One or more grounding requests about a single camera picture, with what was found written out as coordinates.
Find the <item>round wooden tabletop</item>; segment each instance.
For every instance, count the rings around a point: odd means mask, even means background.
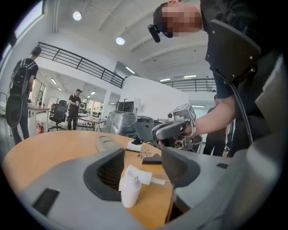
[[[16,194],[57,164],[98,153],[97,136],[110,136],[125,149],[131,138],[110,133],[89,131],[58,131],[30,137],[16,145],[5,157],[2,168]],[[143,151],[153,156],[161,151],[143,143]],[[129,165],[151,172],[153,177],[166,180],[165,185],[142,185],[137,204],[127,211],[143,226],[155,229],[165,224],[172,196],[172,184],[161,165],[142,165],[138,153],[126,151],[124,171]]]

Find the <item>person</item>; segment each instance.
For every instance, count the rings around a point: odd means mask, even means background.
[[[207,79],[206,80],[206,87],[207,87],[207,92],[212,92],[212,80]]]
[[[232,26],[259,45],[261,55],[255,63],[257,65],[255,75],[243,79],[242,82],[236,85],[248,116],[253,140],[271,133],[263,114],[255,104],[255,100],[263,92],[263,86],[280,54],[274,49],[276,41],[273,33],[267,30],[269,28],[267,25],[271,26],[274,18],[272,16],[267,17],[264,12],[262,7],[259,7],[257,2],[254,1],[200,0],[200,5],[193,5],[173,0],[169,1],[169,3],[161,4],[153,14],[156,26],[164,32],[173,33],[173,36],[201,30],[207,32],[208,48],[206,61],[209,64],[211,63],[209,50],[213,48],[211,47],[213,43],[210,42],[213,33],[211,29],[211,21],[213,19]],[[233,143],[228,153],[228,156],[232,157],[236,151],[248,148],[250,142],[245,122],[234,98],[233,91],[229,85],[224,84],[223,79],[215,72],[213,76],[216,83],[217,96],[221,99],[221,102],[210,113],[196,120],[196,131],[193,136],[225,128],[236,118]],[[189,133],[191,134],[191,128],[190,130],[189,128],[184,130],[185,135],[188,136]]]
[[[24,94],[22,94],[22,112],[21,112],[21,118],[20,118],[20,122],[19,122],[24,139],[29,138],[28,98],[29,98],[29,93],[32,92],[32,90],[33,90],[33,82],[36,79],[36,75],[37,75],[37,72],[39,70],[39,67],[37,66],[35,60],[39,56],[40,53],[41,53],[41,47],[37,46],[32,50],[29,58],[23,59],[25,64],[30,65],[30,67],[28,69],[28,74],[27,74],[27,76],[29,77],[29,83],[28,83],[26,92]],[[15,71],[21,65],[21,61],[22,60],[17,62],[17,65],[15,66],[15,68],[12,72],[11,78],[13,78]],[[15,145],[20,143],[22,140],[21,140],[21,137],[19,135],[17,127],[11,128],[11,131],[12,131]]]
[[[217,99],[217,94],[214,96],[214,101],[216,106],[209,109],[207,113],[210,113],[219,105],[220,100]],[[226,145],[225,141],[228,131],[229,125],[226,128],[222,128],[220,130],[208,133],[203,154],[210,155],[214,148],[213,156],[222,156]]]
[[[76,130],[77,124],[77,116],[79,111],[79,105],[81,104],[80,94],[82,90],[77,89],[74,95],[70,95],[69,97],[69,116],[68,116],[68,130],[72,128],[72,120],[73,120],[73,130]]]

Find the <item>sleeve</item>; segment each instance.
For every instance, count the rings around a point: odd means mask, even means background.
[[[216,83],[217,98],[224,99],[233,95],[233,91],[230,88],[230,86],[227,84],[224,84],[223,79],[221,79],[218,75],[216,74],[213,74],[213,75],[214,75],[214,80]]]
[[[34,66],[32,69],[31,69],[31,72],[30,72],[30,76],[34,76],[34,79],[36,79],[36,75],[37,75],[37,72],[39,70],[39,67],[38,66]]]
[[[15,72],[15,70],[17,69],[17,67],[20,65],[20,61],[17,62],[15,68],[13,69],[13,72]]]

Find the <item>white ceiling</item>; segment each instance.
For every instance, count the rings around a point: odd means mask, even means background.
[[[163,2],[167,0],[61,0],[58,27],[101,44],[121,63],[148,79],[211,76],[205,61],[205,32],[171,39],[160,35],[160,43],[152,39],[147,25],[153,23],[153,12]],[[200,0],[189,2],[200,4]],[[75,11],[82,12],[80,21],[73,20]],[[115,42],[119,36],[126,41],[122,46]]]
[[[81,97],[90,96],[89,99],[93,101],[98,101],[98,102],[103,103],[105,99],[105,94],[106,94],[105,89],[89,84],[87,82],[78,80],[70,76],[62,75],[62,74],[55,73],[50,70],[41,68],[38,71],[36,78],[47,86],[49,85],[50,87],[55,88],[55,89],[61,88],[62,91],[65,91],[71,94],[74,94],[76,89],[79,88],[80,90],[83,91],[81,94]],[[57,85],[53,83],[51,78],[53,78],[56,81]],[[117,100],[120,100],[120,95],[111,93],[109,103],[114,103]]]

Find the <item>white table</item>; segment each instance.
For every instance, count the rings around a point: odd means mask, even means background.
[[[39,108],[39,107],[35,107],[35,106],[31,106],[28,105],[28,110],[31,112],[34,112],[33,115],[33,120],[34,120],[34,128],[33,128],[33,132],[31,133],[31,136],[35,136],[36,135],[36,114],[45,111],[46,112],[46,128],[45,131],[48,131],[48,119],[49,119],[49,110],[50,108]]]

